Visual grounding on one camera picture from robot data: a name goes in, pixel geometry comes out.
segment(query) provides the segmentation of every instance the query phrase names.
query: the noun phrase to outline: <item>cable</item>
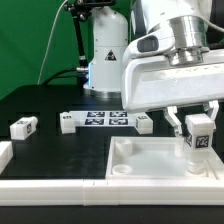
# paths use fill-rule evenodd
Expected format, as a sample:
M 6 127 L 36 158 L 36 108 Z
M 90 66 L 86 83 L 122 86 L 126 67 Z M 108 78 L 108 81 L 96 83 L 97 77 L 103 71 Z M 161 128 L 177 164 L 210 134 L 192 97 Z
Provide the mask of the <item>cable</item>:
M 46 49 L 45 56 L 44 56 L 44 59 L 43 59 L 42 65 L 41 65 L 41 69 L 40 69 L 40 74 L 39 74 L 39 78 L 38 78 L 38 82 L 37 82 L 38 85 L 40 85 L 40 80 L 41 80 L 41 77 L 42 77 L 42 74 L 43 74 L 43 70 L 44 70 L 44 66 L 45 66 L 45 63 L 46 63 L 46 59 L 48 57 L 48 53 L 49 53 L 51 41 L 52 41 L 52 38 L 53 38 L 55 26 L 56 26 L 56 23 L 58 21 L 58 16 L 59 16 L 59 13 L 60 13 L 61 9 L 65 5 L 65 3 L 67 3 L 67 0 L 65 0 L 61 4 L 61 6 L 59 7 L 59 9 L 58 9 L 58 11 L 56 13 L 55 19 L 54 19 L 54 23 L 53 23 L 53 26 L 52 26 L 52 29 L 51 29 L 51 33 L 50 33 L 50 36 L 49 36 L 49 40 L 48 40 L 48 44 L 47 44 L 47 49 Z
M 215 29 L 215 30 L 218 30 L 222 33 L 224 33 L 224 29 L 222 27 L 219 27 L 219 26 L 216 26 L 215 24 L 209 22 L 207 19 L 205 19 L 204 17 L 201 17 L 201 19 L 208 25 L 210 26 L 211 28 Z
M 70 68 L 70 69 L 64 69 L 60 72 L 57 72 L 55 73 L 54 75 L 52 75 L 50 78 L 48 78 L 47 80 L 45 80 L 42 85 L 47 85 L 49 82 L 51 82 L 53 79 L 58 79 L 58 78 L 67 78 L 66 76 L 61 76 L 59 77 L 60 75 L 62 74 L 65 74 L 65 73 L 68 73 L 68 72 L 76 72 L 76 69 L 75 68 Z

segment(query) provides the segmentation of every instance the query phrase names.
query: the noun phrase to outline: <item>black tabletop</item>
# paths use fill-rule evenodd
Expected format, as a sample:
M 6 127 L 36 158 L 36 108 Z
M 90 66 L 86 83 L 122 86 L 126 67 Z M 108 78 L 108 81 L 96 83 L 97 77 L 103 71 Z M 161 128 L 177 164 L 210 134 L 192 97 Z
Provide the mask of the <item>black tabletop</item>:
M 120 99 L 84 96 L 75 86 L 24 86 L 0 101 L 0 141 L 11 140 L 9 126 L 21 117 L 36 116 L 37 131 L 25 141 L 13 140 L 14 157 L 0 179 L 103 179 L 111 136 L 139 136 L 134 127 L 78 127 L 62 135 L 59 114 L 68 111 L 122 110 Z M 203 113 L 201 106 L 179 109 Z M 162 111 L 150 112 L 155 137 L 174 136 Z M 223 105 L 216 119 L 213 147 L 222 158 Z M 56 206 L 1 207 L 2 223 L 221 223 L 222 206 Z

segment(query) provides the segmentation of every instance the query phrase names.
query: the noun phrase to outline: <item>white robotic arm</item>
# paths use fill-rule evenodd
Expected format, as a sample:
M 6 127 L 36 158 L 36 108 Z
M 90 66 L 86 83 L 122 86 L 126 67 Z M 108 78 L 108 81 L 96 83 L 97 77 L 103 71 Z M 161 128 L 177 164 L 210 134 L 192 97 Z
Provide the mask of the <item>white robotic arm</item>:
M 142 13 L 140 26 L 143 37 L 133 41 L 124 54 L 124 65 L 131 59 L 166 54 L 171 65 L 201 62 L 201 52 L 206 48 L 204 22 L 200 6 L 206 17 L 207 4 L 198 0 L 139 0 L 136 2 L 138 14 Z M 139 26 L 139 15 L 132 13 L 134 31 Z

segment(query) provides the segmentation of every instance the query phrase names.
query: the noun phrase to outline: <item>metal bracket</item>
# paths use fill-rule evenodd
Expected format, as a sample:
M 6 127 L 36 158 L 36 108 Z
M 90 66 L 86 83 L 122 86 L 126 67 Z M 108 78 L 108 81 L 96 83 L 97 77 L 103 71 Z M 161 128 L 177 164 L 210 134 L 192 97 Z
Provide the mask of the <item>metal bracket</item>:
M 176 113 L 177 113 L 176 106 L 167 107 L 166 109 L 164 109 L 164 117 L 172 125 L 172 127 L 174 127 L 175 136 L 182 137 L 183 132 L 181 127 L 181 122 L 175 115 Z
M 215 121 L 216 116 L 219 111 L 219 102 L 218 100 L 209 101 L 203 104 L 204 110 L 207 112 L 208 117 Z

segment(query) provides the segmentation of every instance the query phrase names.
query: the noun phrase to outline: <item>green backdrop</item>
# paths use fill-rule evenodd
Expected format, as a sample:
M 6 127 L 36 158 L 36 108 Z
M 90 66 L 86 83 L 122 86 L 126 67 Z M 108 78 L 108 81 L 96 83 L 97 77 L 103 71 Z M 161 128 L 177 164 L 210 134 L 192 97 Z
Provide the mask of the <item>green backdrop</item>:
M 56 12 L 63 0 L 0 1 L 0 99 L 19 86 L 37 84 Z M 130 0 L 113 7 L 127 19 Z M 82 24 L 86 55 L 93 57 L 91 19 Z M 78 51 L 70 13 L 61 11 L 43 79 L 78 65 Z M 64 80 L 52 84 L 65 83 Z

